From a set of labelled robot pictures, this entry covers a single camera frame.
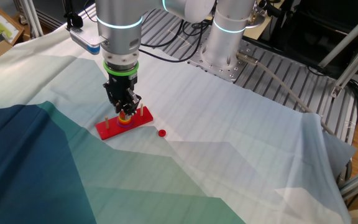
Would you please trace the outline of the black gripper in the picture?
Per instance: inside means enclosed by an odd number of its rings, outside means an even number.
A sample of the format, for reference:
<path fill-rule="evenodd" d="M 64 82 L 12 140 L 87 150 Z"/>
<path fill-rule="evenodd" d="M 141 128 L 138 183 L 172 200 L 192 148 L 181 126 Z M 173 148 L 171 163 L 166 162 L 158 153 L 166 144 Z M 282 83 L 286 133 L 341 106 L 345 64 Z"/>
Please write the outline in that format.
<path fill-rule="evenodd" d="M 137 83 L 136 75 L 116 76 L 110 75 L 109 81 L 103 84 L 110 104 L 113 105 L 115 113 L 122 111 L 122 101 L 124 101 L 123 111 L 128 116 L 133 116 L 137 112 L 137 107 L 142 99 L 134 93 L 134 86 Z"/>

